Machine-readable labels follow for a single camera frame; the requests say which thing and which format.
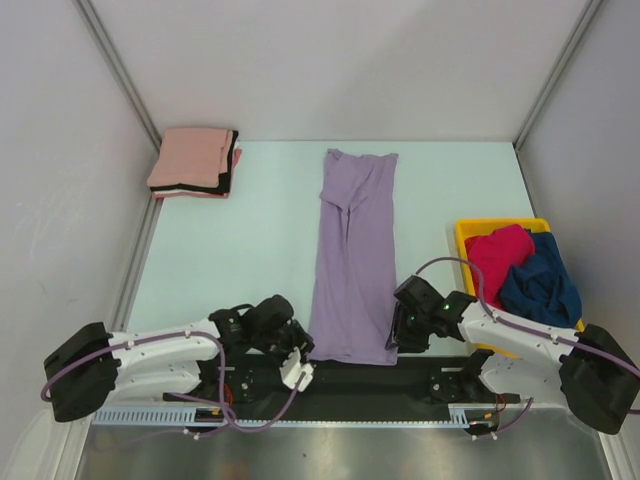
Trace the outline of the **purple t shirt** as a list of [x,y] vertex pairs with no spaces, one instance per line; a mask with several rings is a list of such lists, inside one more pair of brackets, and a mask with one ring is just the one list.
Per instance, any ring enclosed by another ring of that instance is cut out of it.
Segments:
[[393,366],[398,156],[328,150],[310,314],[316,361]]

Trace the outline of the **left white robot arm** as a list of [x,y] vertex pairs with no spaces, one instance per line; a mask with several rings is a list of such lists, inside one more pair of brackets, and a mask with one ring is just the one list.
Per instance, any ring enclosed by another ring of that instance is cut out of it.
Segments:
[[40,398],[60,423],[111,402],[170,399],[209,403],[215,416],[235,427],[232,403],[238,396],[227,379],[231,362],[258,351],[276,363],[281,384],[296,396],[313,379],[313,349],[312,336],[281,295],[155,332],[110,332],[94,322],[44,360]]

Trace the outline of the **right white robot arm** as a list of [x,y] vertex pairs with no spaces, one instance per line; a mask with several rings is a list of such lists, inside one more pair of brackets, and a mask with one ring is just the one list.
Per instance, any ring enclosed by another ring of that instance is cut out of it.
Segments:
[[394,292],[391,345],[423,352],[429,338],[487,346],[485,359],[461,376],[473,401],[508,393],[565,407],[588,427],[616,435],[639,393],[639,369],[604,328],[550,327],[489,306],[483,298],[441,295],[412,275]]

